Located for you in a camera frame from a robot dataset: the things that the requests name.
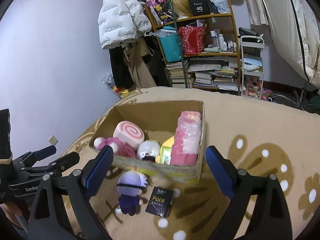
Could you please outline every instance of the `wall outlet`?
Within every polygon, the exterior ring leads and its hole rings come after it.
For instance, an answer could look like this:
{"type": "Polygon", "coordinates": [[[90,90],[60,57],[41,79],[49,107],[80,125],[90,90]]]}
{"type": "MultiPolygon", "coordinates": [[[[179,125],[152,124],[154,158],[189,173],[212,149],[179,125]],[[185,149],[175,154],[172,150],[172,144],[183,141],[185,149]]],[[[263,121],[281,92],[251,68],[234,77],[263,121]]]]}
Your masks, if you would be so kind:
{"type": "Polygon", "coordinates": [[[50,142],[51,145],[55,146],[58,142],[57,138],[55,138],[53,135],[49,138],[48,142],[50,142]]]}

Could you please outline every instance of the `white plush toy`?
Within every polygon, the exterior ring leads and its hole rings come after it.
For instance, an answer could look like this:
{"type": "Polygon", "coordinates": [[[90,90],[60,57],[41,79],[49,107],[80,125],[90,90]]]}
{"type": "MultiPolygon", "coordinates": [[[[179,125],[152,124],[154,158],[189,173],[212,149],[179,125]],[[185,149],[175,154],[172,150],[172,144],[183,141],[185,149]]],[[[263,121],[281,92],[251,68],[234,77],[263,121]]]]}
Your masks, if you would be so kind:
{"type": "Polygon", "coordinates": [[[154,161],[160,155],[161,146],[156,141],[146,140],[139,145],[136,158],[139,160],[154,161]]]}

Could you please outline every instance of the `coat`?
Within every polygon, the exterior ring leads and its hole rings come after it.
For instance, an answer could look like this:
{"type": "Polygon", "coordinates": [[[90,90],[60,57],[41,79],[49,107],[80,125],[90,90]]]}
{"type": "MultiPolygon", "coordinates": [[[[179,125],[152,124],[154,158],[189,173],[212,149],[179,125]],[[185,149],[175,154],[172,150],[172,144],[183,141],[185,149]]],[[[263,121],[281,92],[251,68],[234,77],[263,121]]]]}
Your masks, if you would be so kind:
{"type": "Polygon", "coordinates": [[[98,24],[103,49],[125,47],[151,31],[151,23],[138,0],[103,0],[98,24]]]}

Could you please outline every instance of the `purple-haired doll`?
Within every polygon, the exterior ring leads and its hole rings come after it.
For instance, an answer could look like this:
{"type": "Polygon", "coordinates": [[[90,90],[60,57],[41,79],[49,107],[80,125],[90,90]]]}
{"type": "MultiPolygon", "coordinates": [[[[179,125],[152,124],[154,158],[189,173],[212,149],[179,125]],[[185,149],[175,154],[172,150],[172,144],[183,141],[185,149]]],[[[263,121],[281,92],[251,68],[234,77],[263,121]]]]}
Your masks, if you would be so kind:
{"type": "Polygon", "coordinates": [[[123,214],[135,215],[137,206],[143,204],[143,200],[138,196],[147,186],[147,177],[142,173],[127,171],[120,176],[117,190],[120,194],[118,202],[123,214]]]}

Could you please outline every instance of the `beige blanket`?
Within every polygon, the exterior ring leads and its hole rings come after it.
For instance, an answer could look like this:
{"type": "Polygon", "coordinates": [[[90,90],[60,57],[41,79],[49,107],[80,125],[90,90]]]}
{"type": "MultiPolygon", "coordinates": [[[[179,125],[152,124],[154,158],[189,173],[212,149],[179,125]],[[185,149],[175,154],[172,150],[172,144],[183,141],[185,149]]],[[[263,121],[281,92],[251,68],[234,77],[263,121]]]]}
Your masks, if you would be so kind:
{"type": "MultiPolygon", "coordinates": [[[[179,99],[204,102],[206,147],[215,145],[225,158],[251,175],[277,175],[288,203],[293,237],[297,237],[320,204],[320,116],[244,97],[164,87],[135,90],[118,104],[179,99]]],[[[96,156],[88,143],[103,120],[104,117],[98,119],[66,151],[77,151],[81,157],[80,163],[66,174],[82,168],[96,156]]],[[[175,190],[175,200],[167,219],[146,213],[146,204],[134,217],[118,214],[116,184],[121,172],[111,167],[98,194],[90,200],[114,240],[207,239],[228,206],[228,199],[222,195],[204,162],[199,184],[149,178],[147,192],[142,195],[145,202],[154,186],[175,190]]],[[[249,203],[238,237],[245,233],[254,201],[252,198],[249,203]]],[[[66,207],[76,234],[83,236],[68,200],[66,207]]]]}

